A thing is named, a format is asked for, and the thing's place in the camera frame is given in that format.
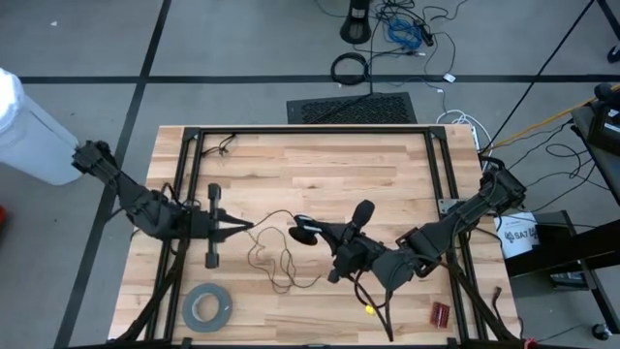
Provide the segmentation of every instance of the tape roll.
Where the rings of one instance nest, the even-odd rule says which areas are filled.
[[[206,296],[215,296],[219,306],[215,317],[209,321],[204,321],[198,313],[198,305]],[[183,303],[183,320],[187,327],[197,333],[212,333],[219,331],[231,319],[233,313],[233,299],[223,287],[213,283],[204,283],[196,286],[187,295]]]

